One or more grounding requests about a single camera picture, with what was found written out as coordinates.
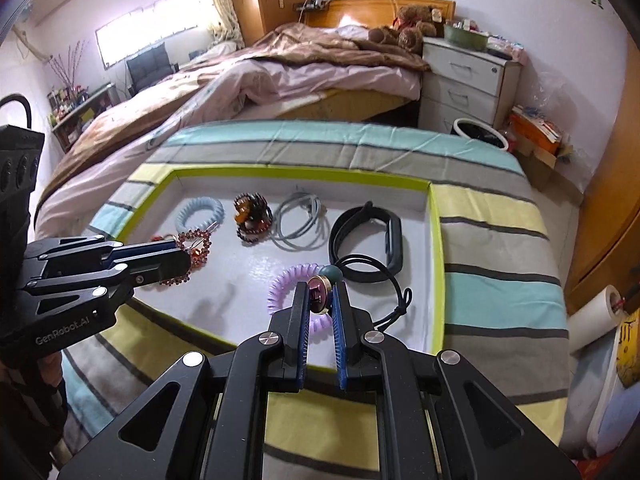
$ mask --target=bed headboard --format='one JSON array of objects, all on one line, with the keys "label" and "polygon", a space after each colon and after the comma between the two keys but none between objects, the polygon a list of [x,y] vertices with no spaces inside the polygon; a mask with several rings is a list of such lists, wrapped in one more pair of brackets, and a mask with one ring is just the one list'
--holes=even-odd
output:
[{"label": "bed headboard", "polygon": [[331,0],[325,10],[306,12],[305,23],[311,27],[338,27],[349,23],[370,28],[391,25],[398,9],[410,4],[439,8],[443,22],[452,20],[456,12],[453,0]]}]

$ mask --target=purple coil hair tie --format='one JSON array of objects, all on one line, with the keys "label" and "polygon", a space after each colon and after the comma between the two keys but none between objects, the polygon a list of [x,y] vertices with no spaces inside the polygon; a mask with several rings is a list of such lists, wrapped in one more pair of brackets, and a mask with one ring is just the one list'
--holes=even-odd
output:
[{"label": "purple coil hair tie", "polygon": [[[306,282],[312,276],[318,273],[322,268],[318,264],[299,264],[285,270],[273,280],[267,294],[267,310],[269,314],[273,314],[277,310],[284,308],[283,301],[287,294],[293,290],[297,282]],[[333,326],[331,316],[328,314],[311,313],[309,319],[309,333],[318,333]]]}]

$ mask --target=window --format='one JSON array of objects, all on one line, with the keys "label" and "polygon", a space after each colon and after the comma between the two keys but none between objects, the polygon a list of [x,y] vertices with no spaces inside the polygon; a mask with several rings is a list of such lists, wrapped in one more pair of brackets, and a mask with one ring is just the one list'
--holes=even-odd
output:
[{"label": "window", "polygon": [[158,0],[125,14],[95,31],[105,67],[135,54],[176,32],[200,25],[202,0]]}]

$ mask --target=blue coil hair tie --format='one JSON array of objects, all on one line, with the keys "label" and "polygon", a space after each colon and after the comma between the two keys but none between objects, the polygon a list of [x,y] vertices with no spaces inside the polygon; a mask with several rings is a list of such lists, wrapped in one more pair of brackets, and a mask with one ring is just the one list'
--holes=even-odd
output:
[{"label": "blue coil hair tie", "polygon": [[[198,211],[210,210],[212,215],[207,221],[194,226],[186,226],[186,221]],[[179,233],[186,233],[188,231],[195,231],[201,229],[206,231],[213,224],[222,224],[225,219],[225,208],[220,200],[211,198],[209,196],[201,196],[190,200],[189,203],[180,209],[178,216],[175,218],[175,228]]]}]

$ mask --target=green basket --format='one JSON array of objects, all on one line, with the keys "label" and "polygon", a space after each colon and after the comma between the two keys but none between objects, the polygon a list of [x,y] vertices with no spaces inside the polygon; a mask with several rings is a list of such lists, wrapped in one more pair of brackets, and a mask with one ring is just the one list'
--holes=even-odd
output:
[{"label": "green basket", "polygon": [[444,39],[457,46],[470,50],[486,50],[489,38],[484,34],[469,32],[464,28],[455,28],[451,25],[444,26]]}]

